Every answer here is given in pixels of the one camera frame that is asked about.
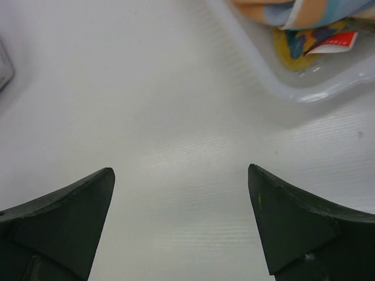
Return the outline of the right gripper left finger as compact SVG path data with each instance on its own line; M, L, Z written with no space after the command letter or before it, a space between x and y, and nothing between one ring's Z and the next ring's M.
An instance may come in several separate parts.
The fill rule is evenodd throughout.
M111 204L112 168L1 211L1 280L88 280Z

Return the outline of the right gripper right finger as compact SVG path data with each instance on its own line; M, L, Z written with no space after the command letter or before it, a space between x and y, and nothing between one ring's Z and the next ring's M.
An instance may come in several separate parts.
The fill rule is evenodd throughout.
M374 215L295 187L262 167L248 190L275 280L374 280Z

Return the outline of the yellow blue hello towel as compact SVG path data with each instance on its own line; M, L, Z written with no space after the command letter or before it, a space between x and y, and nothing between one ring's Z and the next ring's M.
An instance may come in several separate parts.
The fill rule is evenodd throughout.
M349 51L358 37L358 31L349 27L349 21L339 20L330 25L305 30L272 31L273 47L281 64L291 70L303 70L323 54Z

